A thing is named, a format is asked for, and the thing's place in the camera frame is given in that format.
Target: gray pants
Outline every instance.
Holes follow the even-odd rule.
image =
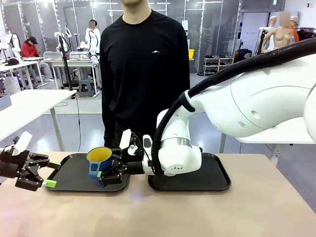
[[[44,75],[46,79],[52,79],[53,78],[53,76],[51,74],[50,66],[49,66],[48,63],[40,61],[39,62],[39,68],[40,68],[40,71],[43,72],[42,75]],[[33,76],[36,79],[40,80],[39,71],[38,71],[38,68],[37,68],[36,65],[34,65],[34,69],[35,69],[35,74],[36,75],[33,75]]]

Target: yellow bin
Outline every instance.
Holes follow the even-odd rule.
[[[194,49],[189,49],[189,59],[193,59]]]

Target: shoe rack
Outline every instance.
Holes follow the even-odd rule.
[[[208,62],[213,62],[213,65],[207,65]],[[217,73],[219,70],[229,67],[234,62],[234,58],[204,58],[203,63],[203,73],[204,76],[210,76],[212,74]]]

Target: mug handle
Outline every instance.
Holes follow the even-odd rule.
[[[92,168],[93,165],[96,165],[96,166],[97,166],[96,171],[92,171],[92,170],[91,170],[91,168]],[[89,175],[90,175],[90,176],[95,176],[95,178],[97,178],[99,169],[100,169],[100,163],[90,163],[90,166],[89,166]]]

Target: person in red jacket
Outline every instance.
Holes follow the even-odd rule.
[[[36,38],[31,36],[29,39],[24,41],[22,44],[21,49],[21,56],[22,57],[38,57],[39,53],[38,49],[36,48],[35,44],[38,42],[36,41]],[[45,75],[45,82],[55,81],[53,79],[53,76],[51,74],[50,67],[47,63],[40,61],[39,62],[40,69],[44,72]]]

